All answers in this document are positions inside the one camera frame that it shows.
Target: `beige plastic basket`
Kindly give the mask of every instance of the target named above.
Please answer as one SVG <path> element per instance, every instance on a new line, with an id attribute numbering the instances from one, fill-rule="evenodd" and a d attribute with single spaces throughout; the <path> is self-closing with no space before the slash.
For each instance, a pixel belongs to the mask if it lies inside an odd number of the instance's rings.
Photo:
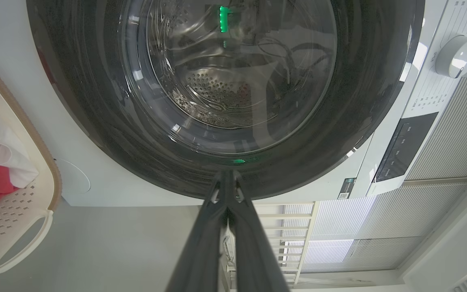
<path id="1" fill-rule="evenodd" d="M 50 230 L 61 183 L 59 170 L 44 142 L 1 79 L 0 118 L 23 142 L 30 160 L 39 170 L 39 176 L 27 187 L 0 200 L 0 259 L 28 228 L 40 218 L 45 219 L 39 233 L 22 251 L 0 264 L 2 273 L 26 258 Z"/>

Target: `control panel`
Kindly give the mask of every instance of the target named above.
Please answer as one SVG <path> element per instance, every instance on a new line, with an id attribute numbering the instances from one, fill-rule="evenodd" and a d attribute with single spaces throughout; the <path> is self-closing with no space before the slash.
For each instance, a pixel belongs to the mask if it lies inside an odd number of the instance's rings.
<path id="1" fill-rule="evenodd" d="M 375 181 L 384 181 L 406 173 L 436 117 L 437 113 L 431 113 L 402 118 L 399 121 L 376 172 Z"/>

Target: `gray wall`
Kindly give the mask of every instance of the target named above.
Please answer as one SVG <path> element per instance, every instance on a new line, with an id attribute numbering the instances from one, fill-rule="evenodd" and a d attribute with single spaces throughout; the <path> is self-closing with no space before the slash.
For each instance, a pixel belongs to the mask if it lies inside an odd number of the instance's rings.
<path id="1" fill-rule="evenodd" d="M 71 207 L 62 201 L 43 243 L 0 275 L 0 292 L 161 292 L 197 212 L 196 206 Z"/>

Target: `white cloth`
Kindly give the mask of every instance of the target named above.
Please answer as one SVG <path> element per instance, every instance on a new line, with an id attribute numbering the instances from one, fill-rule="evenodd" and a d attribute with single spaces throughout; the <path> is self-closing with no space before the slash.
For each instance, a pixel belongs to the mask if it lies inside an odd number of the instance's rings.
<path id="1" fill-rule="evenodd" d="M 10 182 L 15 187 L 26 187 L 39 175 L 23 143 L 1 119 L 0 166 L 9 168 Z"/>

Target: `door glass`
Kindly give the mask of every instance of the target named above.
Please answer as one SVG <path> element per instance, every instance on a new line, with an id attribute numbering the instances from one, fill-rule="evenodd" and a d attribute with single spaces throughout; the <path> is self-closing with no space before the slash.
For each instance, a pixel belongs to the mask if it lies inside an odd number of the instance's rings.
<path id="1" fill-rule="evenodd" d="M 138 63 L 131 80 L 171 139 L 204 153 L 258 151 L 322 102 L 336 59 L 330 1 L 155 0 L 141 10 L 144 35 L 126 42 L 146 54 L 126 56 Z"/>

